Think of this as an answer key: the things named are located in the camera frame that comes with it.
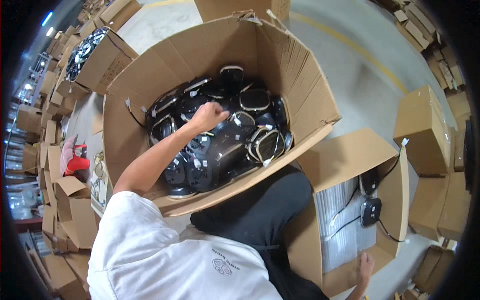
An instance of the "pink fabric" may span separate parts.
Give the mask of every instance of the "pink fabric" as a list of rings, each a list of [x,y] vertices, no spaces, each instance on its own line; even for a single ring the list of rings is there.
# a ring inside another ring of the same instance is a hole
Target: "pink fabric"
[[[75,140],[76,135],[69,137],[63,143],[63,148],[61,149],[61,156],[60,156],[60,173],[63,176],[65,170],[67,169],[68,163],[73,158],[73,141]]]

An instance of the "hand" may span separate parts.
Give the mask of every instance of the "hand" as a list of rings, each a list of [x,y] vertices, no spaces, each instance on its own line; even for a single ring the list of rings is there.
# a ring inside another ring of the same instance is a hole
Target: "hand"
[[[197,112],[195,112],[192,119],[185,125],[189,130],[192,130],[196,134],[201,134],[205,131],[212,130],[221,121],[228,118],[230,112],[228,110],[223,111],[218,102],[207,102],[201,105]]]
[[[372,277],[375,260],[369,253],[362,253],[357,265],[357,284],[366,287]]]

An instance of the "printed logo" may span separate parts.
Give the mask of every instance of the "printed logo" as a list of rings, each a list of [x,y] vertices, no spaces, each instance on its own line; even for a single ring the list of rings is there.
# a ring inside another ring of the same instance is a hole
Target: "printed logo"
[[[222,275],[232,274],[232,270],[228,267],[227,263],[224,260],[215,258],[212,260],[213,267]]]

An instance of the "concrete floor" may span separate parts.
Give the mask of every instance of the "concrete floor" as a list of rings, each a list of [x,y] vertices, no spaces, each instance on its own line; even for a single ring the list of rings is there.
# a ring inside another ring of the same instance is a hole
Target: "concrete floor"
[[[192,0],[139,0],[143,5],[119,31],[139,54],[158,41],[202,22]],[[407,93],[430,84],[440,100],[446,122],[455,127],[442,89],[425,59],[396,30],[392,17],[368,0],[292,0],[288,29],[315,54],[326,74],[340,114],[328,138],[370,127],[398,149],[392,140],[398,103]],[[91,135],[93,115],[101,113],[103,97],[92,94],[77,101],[67,136],[86,141],[89,158],[101,150],[101,134]],[[410,202],[418,176],[409,165]],[[168,218],[178,232],[189,215]],[[403,291],[432,243],[408,235],[398,257],[375,274],[367,289],[372,300],[391,299]],[[345,299],[349,291],[333,299]]]

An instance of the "person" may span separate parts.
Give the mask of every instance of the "person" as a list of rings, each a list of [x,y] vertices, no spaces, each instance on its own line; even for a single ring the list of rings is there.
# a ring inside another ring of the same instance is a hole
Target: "person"
[[[178,234],[142,196],[195,136],[228,111],[216,102],[135,159],[118,179],[92,247],[87,283],[92,299],[327,299],[289,266],[282,228],[309,203],[305,174],[288,165],[252,188],[191,215]],[[360,300],[373,272],[363,253]]]

